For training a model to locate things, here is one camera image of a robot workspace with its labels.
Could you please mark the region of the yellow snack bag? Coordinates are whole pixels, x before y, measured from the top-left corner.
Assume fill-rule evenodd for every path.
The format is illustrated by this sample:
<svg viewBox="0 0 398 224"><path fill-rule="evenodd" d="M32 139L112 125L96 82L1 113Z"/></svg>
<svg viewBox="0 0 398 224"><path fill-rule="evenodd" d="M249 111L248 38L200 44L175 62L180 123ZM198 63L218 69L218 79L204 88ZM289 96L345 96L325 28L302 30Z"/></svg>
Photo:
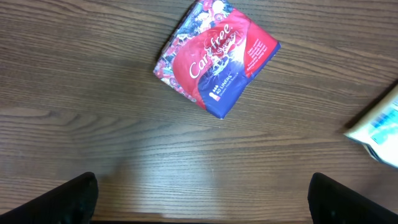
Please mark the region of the yellow snack bag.
<svg viewBox="0 0 398 224"><path fill-rule="evenodd" d="M362 144L369 155L397 167L397 87L368 110L345 136Z"/></svg>

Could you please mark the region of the red purple sanitary pad pack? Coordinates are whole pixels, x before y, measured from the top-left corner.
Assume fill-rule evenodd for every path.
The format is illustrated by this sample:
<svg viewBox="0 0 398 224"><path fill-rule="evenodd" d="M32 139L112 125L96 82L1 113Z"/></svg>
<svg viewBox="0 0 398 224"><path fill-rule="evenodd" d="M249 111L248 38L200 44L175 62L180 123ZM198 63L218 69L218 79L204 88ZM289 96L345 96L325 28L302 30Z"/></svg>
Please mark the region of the red purple sanitary pad pack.
<svg viewBox="0 0 398 224"><path fill-rule="evenodd" d="M154 68L154 75L223 119L280 43L226 0L195 1Z"/></svg>

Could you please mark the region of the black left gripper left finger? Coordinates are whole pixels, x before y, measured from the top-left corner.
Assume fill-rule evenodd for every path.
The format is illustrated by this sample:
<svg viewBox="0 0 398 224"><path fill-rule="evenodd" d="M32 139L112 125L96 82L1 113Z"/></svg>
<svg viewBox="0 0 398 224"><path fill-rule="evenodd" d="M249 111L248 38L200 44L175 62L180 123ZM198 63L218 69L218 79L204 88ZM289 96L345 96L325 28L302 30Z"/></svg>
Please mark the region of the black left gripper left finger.
<svg viewBox="0 0 398 224"><path fill-rule="evenodd" d="M1 224L86 224L98 199L98 181L85 172L57 188L1 215Z"/></svg>

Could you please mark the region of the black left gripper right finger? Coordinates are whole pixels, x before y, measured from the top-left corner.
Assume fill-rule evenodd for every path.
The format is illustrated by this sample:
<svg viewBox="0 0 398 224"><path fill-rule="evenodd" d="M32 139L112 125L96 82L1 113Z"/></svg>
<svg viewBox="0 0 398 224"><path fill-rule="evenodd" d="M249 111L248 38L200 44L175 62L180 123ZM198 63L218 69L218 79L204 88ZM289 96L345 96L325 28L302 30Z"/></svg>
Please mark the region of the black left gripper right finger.
<svg viewBox="0 0 398 224"><path fill-rule="evenodd" d="M314 224L397 224L397 214L316 172L308 188Z"/></svg>

